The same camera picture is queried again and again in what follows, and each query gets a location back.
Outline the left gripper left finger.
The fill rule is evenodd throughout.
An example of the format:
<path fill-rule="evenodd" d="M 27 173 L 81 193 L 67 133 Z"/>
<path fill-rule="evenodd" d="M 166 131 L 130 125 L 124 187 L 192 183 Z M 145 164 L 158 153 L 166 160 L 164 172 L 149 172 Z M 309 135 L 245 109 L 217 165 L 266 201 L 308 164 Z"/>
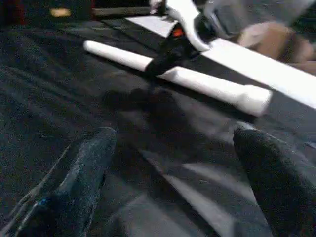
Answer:
<path fill-rule="evenodd" d="M 16 237 L 84 237 L 116 146 L 102 127 L 73 141 L 16 217 Z"/>

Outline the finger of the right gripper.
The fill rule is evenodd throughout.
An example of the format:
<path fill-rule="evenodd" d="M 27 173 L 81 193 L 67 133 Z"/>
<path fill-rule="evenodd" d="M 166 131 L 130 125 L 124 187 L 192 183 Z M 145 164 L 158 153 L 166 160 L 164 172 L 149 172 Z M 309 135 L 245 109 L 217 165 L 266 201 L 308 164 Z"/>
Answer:
<path fill-rule="evenodd" d="M 162 75 L 173 68 L 173 56 L 171 54 L 159 54 L 146 66 L 145 74 L 149 76 Z"/>

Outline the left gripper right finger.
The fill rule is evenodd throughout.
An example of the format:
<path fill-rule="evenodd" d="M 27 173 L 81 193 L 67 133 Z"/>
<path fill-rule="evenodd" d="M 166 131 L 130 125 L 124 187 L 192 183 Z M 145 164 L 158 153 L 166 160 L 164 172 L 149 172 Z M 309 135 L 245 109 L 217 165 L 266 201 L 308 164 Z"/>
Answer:
<path fill-rule="evenodd" d="M 288 143 L 237 129 L 236 154 L 274 236 L 316 235 L 316 167 Z"/>

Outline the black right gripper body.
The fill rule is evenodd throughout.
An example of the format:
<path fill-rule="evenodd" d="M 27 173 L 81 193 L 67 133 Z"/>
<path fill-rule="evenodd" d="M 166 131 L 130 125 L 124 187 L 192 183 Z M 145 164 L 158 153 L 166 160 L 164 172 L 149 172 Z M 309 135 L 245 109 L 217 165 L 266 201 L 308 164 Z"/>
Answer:
<path fill-rule="evenodd" d="M 174 26 L 160 46 L 162 59 L 182 62 L 198 56 L 198 51 L 191 45 L 181 26 Z"/>

